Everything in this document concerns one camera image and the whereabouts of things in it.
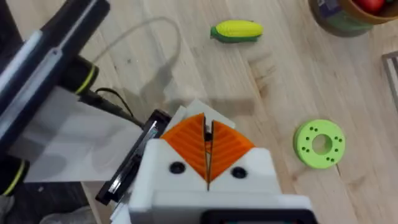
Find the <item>wire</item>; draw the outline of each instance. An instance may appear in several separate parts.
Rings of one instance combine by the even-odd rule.
[[[124,101],[123,97],[121,97],[121,95],[118,92],[116,92],[115,90],[113,90],[111,88],[101,87],[101,88],[98,88],[97,90],[95,90],[95,93],[98,93],[98,92],[101,92],[101,91],[104,91],[104,92],[107,92],[107,93],[112,93],[112,94],[116,95],[120,99],[120,101],[122,101],[122,104],[128,110],[130,115],[132,117],[134,117],[132,111],[130,110],[129,105]]]

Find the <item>red fruit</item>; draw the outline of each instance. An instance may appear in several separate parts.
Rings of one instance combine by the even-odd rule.
[[[354,0],[354,2],[365,12],[375,14],[383,7],[384,0]]]

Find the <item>wooden surface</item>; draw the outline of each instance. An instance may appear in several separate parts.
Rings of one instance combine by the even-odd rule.
[[[61,1],[8,1],[24,37]],[[308,195],[320,223],[398,223],[398,115],[381,55],[398,49],[398,22],[361,37],[327,34],[306,1],[112,0],[82,55],[96,62],[96,86],[122,93],[136,116],[170,114],[199,98],[272,152],[286,194]],[[225,19],[264,26],[257,43],[221,44],[210,27]],[[296,128],[330,119],[346,135],[338,166],[313,170],[292,149]]]

